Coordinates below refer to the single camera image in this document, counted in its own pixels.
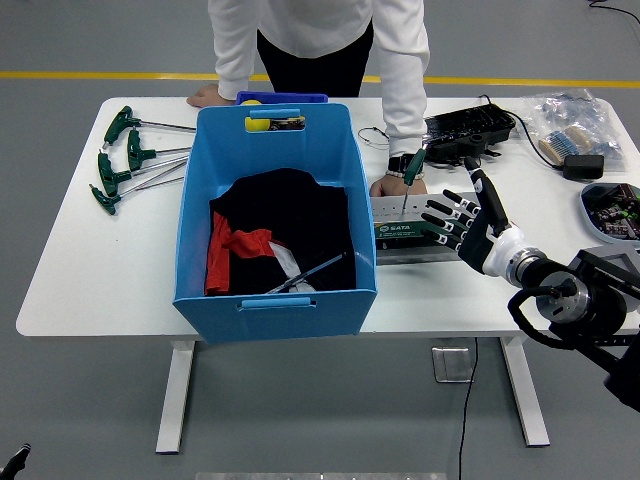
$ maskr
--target robot finger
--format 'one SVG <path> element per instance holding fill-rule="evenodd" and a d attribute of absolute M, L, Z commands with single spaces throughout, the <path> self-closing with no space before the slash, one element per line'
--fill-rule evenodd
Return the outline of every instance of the robot finger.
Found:
<path fill-rule="evenodd" d="M 466 198 L 462 198 L 457 193 L 452 192 L 451 190 L 443 190 L 442 194 L 447 197 L 449 200 L 455 203 L 455 206 L 464 208 L 467 212 L 469 212 L 474 217 L 480 213 L 480 206 L 472 202 L 471 200 L 467 200 Z"/>
<path fill-rule="evenodd" d="M 445 247 L 450 248 L 454 252 L 460 250 L 460 246 L 462 245 L 462 240 L 454 235 L 442 235 L 438 232 L 432 232 L 431 230 L 420 230 L 420 233 L 427 238 L 439 243 L 440 245 L 444 245 Z"/>
<path fill-rule="evenodd" d="M 460 240 L 464 240 L 464 237 L 467 235 L 467 231 L 460 225 L 448 222 L 447 220 L 443 220 L 435 215 L 431 215 L 430 213 L 423 213 L 421 216 L 427 222 L 434 224 L 436 227 L 441 228 L 447 233 L 455 235 L 460 238 Z"/>
<path fill-rule="evenodd" d="M 444 213 L 445 215 L 449 215 L 452 218 L 456 219 L 458 222 L 466 226 L 467 228 L 471 227 L 471 224 L 475 220 L 475 217 L 471 217 L 460 210 L 454 210 L 453 208 L 447 207 L 446 205 L 442 205 L 435 200 L 427 200 L 427 206 Z"/>

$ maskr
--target plastic bag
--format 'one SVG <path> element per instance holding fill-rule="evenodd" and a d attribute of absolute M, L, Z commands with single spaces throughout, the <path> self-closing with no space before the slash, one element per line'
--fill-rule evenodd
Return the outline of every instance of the plastic bag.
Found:
<path fill-rule="evenodd" d="M 606 107 L 586 89 L 522 97 L 531 138 L 551 161 L 567 155 L 602 155 L 605 171 L 625 171 L 625 158 Z"/>

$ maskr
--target white sweater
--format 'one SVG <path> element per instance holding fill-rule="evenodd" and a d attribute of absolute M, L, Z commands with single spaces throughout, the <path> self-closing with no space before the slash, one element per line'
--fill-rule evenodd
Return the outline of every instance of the white sweater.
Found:
<path fill-rule="evenodd" d="M 353 43 L 373 18 L 389 155 L 420 148 L 429 62 L 423 0 L 209 0 L 209 16 L 219 92 L 228 99 L 248 89 L 258 29 L 280 50 L 316 58 Z"/>

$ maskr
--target yellow floor line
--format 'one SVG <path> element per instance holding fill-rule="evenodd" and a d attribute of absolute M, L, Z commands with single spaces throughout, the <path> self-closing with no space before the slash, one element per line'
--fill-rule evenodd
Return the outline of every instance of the yellow floor line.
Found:
<path fill-rule="evenodd" d="M 214 73 L 167 72 L 74 72 L 74 71 L 11 71 L 0 70 L 0 79 L 22 80 L 189 80 L 217 81 Z M 252 75 L 252 82 L 268 82 L 266 74 Z M 366 75 L 363 83 L 380 83 L 380 77 Z M 500 85 L 507 87 L 584 87 L 584 88 L 640 88 L 635 80 L 573 80 L 550 78 L 494 78 L 494 77 L 424 77 L 432 85 Z"/>

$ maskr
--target black pants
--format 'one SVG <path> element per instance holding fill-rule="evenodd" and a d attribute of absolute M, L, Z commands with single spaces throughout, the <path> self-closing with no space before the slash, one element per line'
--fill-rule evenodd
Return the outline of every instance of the black pants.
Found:
<path fill-rule="evenodd" d="M 373 44 L 373 24 L 351 45 L 318 58 L 298 58 L 271 44 L 258 31 L 258 53 L 278 93 L 324 93 L 357 97 Z"/>

